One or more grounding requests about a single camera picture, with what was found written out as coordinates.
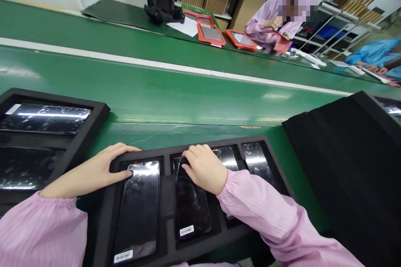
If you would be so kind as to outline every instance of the barcode label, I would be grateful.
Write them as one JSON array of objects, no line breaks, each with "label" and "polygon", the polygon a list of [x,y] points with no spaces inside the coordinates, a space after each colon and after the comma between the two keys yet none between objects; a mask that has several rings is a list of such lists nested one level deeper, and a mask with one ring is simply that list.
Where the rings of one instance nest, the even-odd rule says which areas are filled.
[{"label": "barcode label", "polygon": [[193,232],[193,225],[180,229],[180,237]]},{"label": "barcode label", "polygon": [[20,107],[21,105],[20,104],[14,104],[8,111],[6,111],[6,115],[12,115],[12,114],[14,114],[14,112],[16,111],[16,110],[18,110],[18,108]]},{"label": "barcode label", "polygon": [[116,254],[114,256],[114,263],[118,263],[118,262],[121,262],[121,261],[125,261],[127,259],[131,259],[133,254],[134,254],[133,250],[129,250],[127,252],[122,252],[120,254]]}]

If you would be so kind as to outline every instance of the metal shelf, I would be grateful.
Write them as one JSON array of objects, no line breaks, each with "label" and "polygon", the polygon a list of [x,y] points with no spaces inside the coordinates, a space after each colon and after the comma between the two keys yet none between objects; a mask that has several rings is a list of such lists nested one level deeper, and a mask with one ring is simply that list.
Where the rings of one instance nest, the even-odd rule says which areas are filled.
[{"label": "metal shelf", "polygon": [[[180,0],[174,1],[174,5],[178,6],[178,7],[181,7],[182,2]],[[231,20],[232,19],[232,17],[227,12],[225,12],[224,15],[218,15],[218,14],[214,14],[214,15],[216,17],[218,17],[218,18],[221,18],[221,19],[226,19],[226,20]]]}]

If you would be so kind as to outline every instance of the hand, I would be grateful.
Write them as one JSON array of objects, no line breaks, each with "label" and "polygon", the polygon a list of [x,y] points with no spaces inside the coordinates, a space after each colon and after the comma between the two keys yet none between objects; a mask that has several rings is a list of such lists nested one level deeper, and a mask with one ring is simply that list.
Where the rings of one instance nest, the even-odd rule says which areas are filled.
[{"label": "hand", "polygon": [[183,152],[190,166],[183,164],[188,176],[197,186],[219,195],[226,185],[228,171],[208,145],[190,146]]},{"label": "hand", "polygon": [[377,74],[384,74],[384,73],[386,73],[388,71],[388,69],[387,68],[385,68],[385,67],[381,67],[380,69],[379,69],[379,71],[377,71]]},{"label": "hand", "polygon": [[264,27],[264,28],[276,29],[276,28],[279,27],[282,23],[283,23],[283,22],[282,22],[281,18],[280,18],[280,17],[276,17],[276,18],[274,18],[274,19],[267,20],[267,21],[264,23],[263,27]]},{"label": "hand", "polygon": [[123,143],[111,145],[53,181],[40,192],[40,195],[46,198],[72,198],[122,181],[130,177],[132,172],[123,170],[110,173],[110,163],[117,156],[132,151],[141,150]]},{"label": "hand", "polygon": [[365,68],[368,69],[370,72],[376,72],[379,69],[376,65],[367,65]]}]

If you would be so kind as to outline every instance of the pink sleeve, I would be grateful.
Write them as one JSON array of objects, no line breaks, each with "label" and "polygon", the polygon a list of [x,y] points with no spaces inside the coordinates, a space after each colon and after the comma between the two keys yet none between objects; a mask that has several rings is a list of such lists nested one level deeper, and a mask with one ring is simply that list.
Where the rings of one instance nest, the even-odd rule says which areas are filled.
[{"label": "pink sleeve", "polygon": [[0,219],[2,266],[81,266],[87,214],[76,208],[76,198],[38,193]]},{"label": "pink sleeve", "polygon": [[252,38],[253,36],[258,36],[260,33],[272,30],[274,28],[264,28],[264,23],[278,15],[278,10],[275,5],[275,0],[267,0],[262,7],[253,15],[253,17],[245,25],[244,32]]},{"label": "pink sleeve", "polygon": [[362,266],[339,242],[320,236],[306,210],[249,171],[228,172],[222,210],[257,230],[286,266]]}]

